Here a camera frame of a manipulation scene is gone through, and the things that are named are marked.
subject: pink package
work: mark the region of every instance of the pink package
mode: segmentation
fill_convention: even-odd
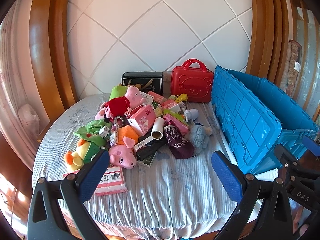
[[[65,173],[63,174],[63,178],[65,178],[70,173],[77,174],[78,171],[79,170]],[[107,168],[99,184],[97,185],[94,194],[97,196],[103,196],[126,191],[128,191],[128,189],[124,181],[122,167],[115,166]]]
[[[173,121],[174,125],[177,127],[177,129],[179,130],[182,136],[185,136],[189,132],[189,127],[184,123],[180,122],[177,118],[175,118],[171,114],[165,114],[163,116],[163,119],[165,119],[167,122]]]
[[[135,109],[132,109],[131,111],[128,111],[126,113],[124,113],[124,116],[128,119],[131,116],[133,116],[133,114],[135,114],[140,108],[142,108],[143,105],[137,106]]]
[[[170,111],[173,111],[175,113],[180,112],[180,106],[173,100],[169,99],[161,104],[162,108],[168,109]]]
[[[128,122],[133,130],[139,135],[145,135],[153,126],[156,119],[155,111],[151,105],[145,105],[134,115],[128,118]]]
[[[166,98],[164,98],[163,96],[161,95],[158,95],[157,93],[155,92],[152,92],[152,91],[149,91],[148,92],[149,95],[153,96],[153,101],[157,102],[158,104],[162,104],[163,102],[167,101]]]

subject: blue plastic crate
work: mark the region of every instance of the blue plastic crate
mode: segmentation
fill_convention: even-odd
[[[212,104],[243,173],[281,167],[273,154],[279,143],[301,158],[303,136],[314,139],[318,131],[309,115],[267,79],[220,66],[214,73]]]

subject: electrical outlet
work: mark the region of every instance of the electrical outlet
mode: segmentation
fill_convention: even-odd
[[[167,82],[167,72],[163,71],[163,82]]]

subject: orange plush toy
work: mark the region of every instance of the orange plush toy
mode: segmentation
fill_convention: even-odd
[[[118,143],[117,144],[123,144],[125,145],[125,143],[123,142],[123,137],[128,137],[130,139],[134,140],[134,144],[137,144],[138,141],[138,134],[133,130],[133,128],[130,125],[126,125],[124,127],[121,127],[119,129],[119,135],[118,135],[119,139],[118,139]]]

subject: red suitcase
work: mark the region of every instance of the red suitcase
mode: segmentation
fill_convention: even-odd
[[[192,63],[199,63],[200,68],[189,68]],[[211,100],[213,76],[214,73],[203,62],[195,58],[188,59],[172,71],[171,94],[185,93],[190,102],[208,103]]]

